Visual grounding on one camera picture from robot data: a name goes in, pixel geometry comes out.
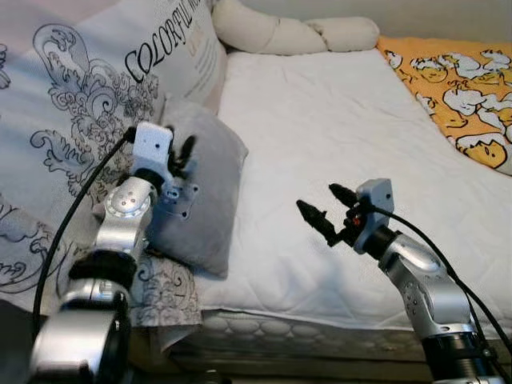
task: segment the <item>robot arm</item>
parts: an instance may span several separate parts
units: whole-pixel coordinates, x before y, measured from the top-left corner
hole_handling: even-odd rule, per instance
[[[466,294],[448,275],[436,253],[409,236],[390,230],[387,216],[365,210],[376,206],[393,211],[390,180],[369,180],[357,193],[337,184],[331,185],[330,190],[350,208],[340,233],[336,234],[326,220],[326,212],[299,200],[302,216],[329,246],[344,241],[359,254],[368,253],[378,260],[378,267],[402,296],[434,382],[504,383],[494,376],[487,358],[490,352],[480,346],[475,336]]]
[[[115,383],[126,366],[129,291],[158,196],[178,198],[169,172],[171,130],[142,122],[131,177],[102,204],[91,252],[70,270],[59,312],[41,329],[30,360],[30,382]]]

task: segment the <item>wall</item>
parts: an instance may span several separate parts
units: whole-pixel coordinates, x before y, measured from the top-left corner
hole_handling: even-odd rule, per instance
[[[511,0],[242,0],[277,16],[367,16],[392,37],[512,42]]]

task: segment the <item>gray pillow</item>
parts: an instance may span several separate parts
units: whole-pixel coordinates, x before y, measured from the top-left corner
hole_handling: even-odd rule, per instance
[[[197,139],[186,180],[176,179],[180,196],[162,196],[154,208],[148,239],[156,250],[225,277],[238,186],[247,148],[242,140],[198,104],[167,97],[162,126],[174,128],[173,148]]]

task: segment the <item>yellow patterned fabric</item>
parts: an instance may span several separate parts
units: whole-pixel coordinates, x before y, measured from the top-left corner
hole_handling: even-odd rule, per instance
[[[512,44],[380,37],[378,49],[457,150],[512,175]]]

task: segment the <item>white mattress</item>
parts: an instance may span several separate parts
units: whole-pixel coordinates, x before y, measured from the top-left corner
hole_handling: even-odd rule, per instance
[[[329,183],[390,178],[395,212],[431,236],[512,328],[512,179],[457,152],[379,52],[231,54],[219,117],[250,153],[229,276],[198,276],[203,309],[409,330],[376,261],[329,248],[295,206],[303,198],[341,222]]]

